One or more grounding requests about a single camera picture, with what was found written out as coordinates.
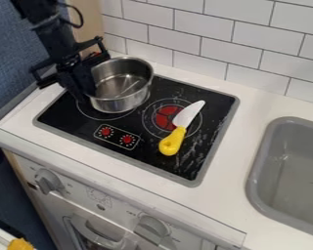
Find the sink basin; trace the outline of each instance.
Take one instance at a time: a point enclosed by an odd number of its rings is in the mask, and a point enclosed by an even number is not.
[[[283,117],[267,127],[246,195],[261,214],[313,234],[313,122]]]

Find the toy stove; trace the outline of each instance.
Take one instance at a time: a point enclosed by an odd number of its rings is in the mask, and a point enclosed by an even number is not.
[[[174,156],[158,151],[158,143],[175,126],[173,117],[199,100],[205,106],[187,129]],[[236,109],[236,99],[171,79],[155,76],[150,97],[136,109],[102,113],[64,93],[36,120],[36,126],[81,142],[183,185],[202,180]]]

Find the control panel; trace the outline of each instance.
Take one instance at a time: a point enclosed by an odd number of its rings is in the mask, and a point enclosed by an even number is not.
[[[143,210],[112,197],[108,193],[88,187],[27,159],[19,156],[16,158],[22,168],[22,174],[29,182],[29,186],[38,189],[39,192],[43,193],[42,195],[47,196],[48,191],[56,192],[63,198],[134,232],[153,245],[159,246],[160,249],[215,249],[213,243],[175,225],[154,218]]]
[[[109,144],[132,150],[139,143],[140,137],[108,124],[102,124],[94,133],[94,137]]]

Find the red knob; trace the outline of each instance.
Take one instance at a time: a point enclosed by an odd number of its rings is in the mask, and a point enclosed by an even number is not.
[[[110,128],[108,128],[108,127],[103,128],[103,129],[101,130],[102,136],[108,136],[111,132],[112,132],[112,130],[111,130]]]
[[[122,138],[122,140],[123,140],[123,142],[124,142],[126,145],[128,145],[128,144],[130,144],[130,143],[132,142],[132,137],[129,136],[129,135],[126,135],[126,136],[124,136],[124,137]]]

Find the stove knob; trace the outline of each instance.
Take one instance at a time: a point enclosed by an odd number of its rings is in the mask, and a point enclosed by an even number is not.
[[[101,135],[104,137],[112,136],[112,134],[113,134],[113,129],[110,127],[104,127],[101,129]]]
[[[122,139],[121,139],[126,145],[128,144],[131,144],[132,141],[133,141],[133,138],[129,135],[126,135],[124,136]]]
[[[134,232],[156,245],[158,249],[177,250],[170,236],[169,228],[156,218],[144,215]]]
[[[60,191],[64,188],[64,185],[53,172],[47,169],[40,169],[35,175],[35,182],[39,185],[40,190],[44,194],[48,194],[50,191]]]

